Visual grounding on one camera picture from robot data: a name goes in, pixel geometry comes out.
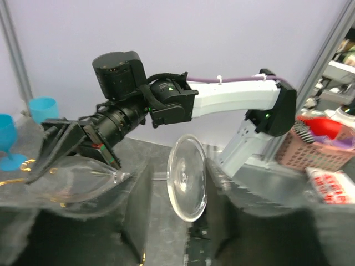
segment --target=pink plastic basket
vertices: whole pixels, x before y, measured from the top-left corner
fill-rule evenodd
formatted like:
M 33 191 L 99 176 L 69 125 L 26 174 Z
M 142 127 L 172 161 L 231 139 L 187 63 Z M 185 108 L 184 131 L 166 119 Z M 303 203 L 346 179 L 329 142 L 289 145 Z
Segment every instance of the pink plastic basket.
M 355 131 L 343 125 L 336 139 L 354 136 Z M 296 170 L 314 167 L 335 172 L 354 156 L 355 150 L 342 149 L 320 142 L 307 144 L 291 129 L 276 154 L 276 161 Z

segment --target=blue plastic cup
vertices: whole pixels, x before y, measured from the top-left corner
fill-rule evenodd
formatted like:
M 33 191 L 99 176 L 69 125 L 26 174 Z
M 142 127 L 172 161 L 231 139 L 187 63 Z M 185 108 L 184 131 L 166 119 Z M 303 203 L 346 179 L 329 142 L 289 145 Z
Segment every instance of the blue plastic cup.
M 37 97 L 29 101 L 33 120 L 40 124 L 47 118 L 59 118 L 57 101 L 51 97 Z
M 17 129 L 12 117 L 7 114 L 0 114 L 0 151 L 7 154 L 6 157 L 0 159 L 0 170 L 16 170 L 26 160 L 26 157 L 22 154 L 10 153 L 10 149 L 16 140 Z

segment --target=robotic arm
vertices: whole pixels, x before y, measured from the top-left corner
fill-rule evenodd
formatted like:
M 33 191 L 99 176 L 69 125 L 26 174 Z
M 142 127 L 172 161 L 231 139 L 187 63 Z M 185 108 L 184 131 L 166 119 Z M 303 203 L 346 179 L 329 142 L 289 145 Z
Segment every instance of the robotic arm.
M 149 113 L 153 127 L 188 122 L 215 112 L 245 110 L 245 120 L 218 158 L 232 177 L 260 145 L 290 130 L 295 120 L 296 91 L 284 81 L 230 83 L 187 82 L 187 73 L 157 74 L 146 78 L 136 52 L 101 55 L 93 67 L 107 99 L 91 116 L 78 121 L 47 119 L 45 138 L 27 183 L 41 177 L 63 156 L 80 154 L 116 169 L 120 161 L 112 147 Z M 267 69 L 264 77 L 275 76 Z

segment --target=purple cable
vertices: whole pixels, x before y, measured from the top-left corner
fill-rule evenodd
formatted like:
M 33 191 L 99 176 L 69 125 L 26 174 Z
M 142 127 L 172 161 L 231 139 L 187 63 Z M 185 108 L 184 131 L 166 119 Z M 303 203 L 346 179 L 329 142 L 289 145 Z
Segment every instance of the purple cable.
M 247 76 L 244 78 L 229 78 L 229 79 L 222 79 L 222 83 L 228 82 L 240 82 L 240 81 L 258 81 L 264 80 L 263 76 Z M 279 80 L 285 83 L 288 83 L 284 78 L 280 78 L 279 76 L 266 76 L 266 80 Z M 219 79 L 204 79 L 204 78 L 191 78 L 187 77 L 187 81 L 193 82 L 201 82 L 201 83 L 219 83 Z

